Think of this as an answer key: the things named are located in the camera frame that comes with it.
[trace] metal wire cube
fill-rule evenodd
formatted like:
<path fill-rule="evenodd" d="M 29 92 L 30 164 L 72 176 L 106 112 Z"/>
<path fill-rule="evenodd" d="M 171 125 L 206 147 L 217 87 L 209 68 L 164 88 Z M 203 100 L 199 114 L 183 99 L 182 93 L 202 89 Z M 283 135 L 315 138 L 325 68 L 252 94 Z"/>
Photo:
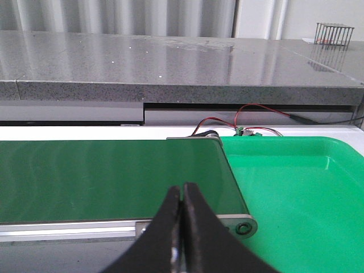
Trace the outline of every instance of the metal wire cube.
<path fill-rule="evenodd" d="M 317 23 L 315 44 L 326 46 L 343 46 L 347 49 L 354 27 L 344 24 Z"/>

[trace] corrugated metal wall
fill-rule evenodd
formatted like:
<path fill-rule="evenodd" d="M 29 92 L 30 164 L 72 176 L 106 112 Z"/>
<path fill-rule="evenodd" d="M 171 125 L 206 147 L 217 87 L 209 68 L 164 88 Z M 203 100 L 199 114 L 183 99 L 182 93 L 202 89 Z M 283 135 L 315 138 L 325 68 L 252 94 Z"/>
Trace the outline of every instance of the corrugated metal wall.
<path fill-rule="evenodd" d="M 235 0 L 0 0 L 1 30 L 231 37 Z"/>

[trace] granite countertop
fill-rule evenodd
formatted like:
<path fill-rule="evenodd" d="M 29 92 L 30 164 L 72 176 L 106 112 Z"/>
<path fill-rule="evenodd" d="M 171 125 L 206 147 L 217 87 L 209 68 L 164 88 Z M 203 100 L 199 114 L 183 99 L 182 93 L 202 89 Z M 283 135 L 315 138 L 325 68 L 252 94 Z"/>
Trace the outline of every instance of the granite countertop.
<path fill-rule="evenodd" d="M 0 100 L 359 105 L 364 42 L 0 31 Z"/>

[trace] bolt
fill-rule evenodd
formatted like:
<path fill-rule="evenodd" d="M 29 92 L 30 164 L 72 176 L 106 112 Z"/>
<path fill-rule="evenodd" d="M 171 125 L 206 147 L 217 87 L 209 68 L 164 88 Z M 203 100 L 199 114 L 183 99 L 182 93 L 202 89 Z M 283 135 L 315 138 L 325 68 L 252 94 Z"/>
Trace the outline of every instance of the bolt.
<path fill-rule="evenodd" d="M 246 235 L 249 232 L 251 232 L 251 230 L 252 230 L 252 227 L 248 223 L 239 223 L 236 226 L 236 233 L 238 233 L 240 235 Z"/>

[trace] green plastic tray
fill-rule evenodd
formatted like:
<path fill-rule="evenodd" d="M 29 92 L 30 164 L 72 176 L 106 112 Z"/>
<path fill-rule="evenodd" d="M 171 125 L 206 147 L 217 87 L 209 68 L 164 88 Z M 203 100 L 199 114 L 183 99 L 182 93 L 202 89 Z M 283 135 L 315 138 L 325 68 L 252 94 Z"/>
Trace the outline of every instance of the green plastic tray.
<path fill-rule="evenodd" d="M 224 137 L 257 233 L 281 272 L 364 272 L 364 157 L 324 137 Z"/>

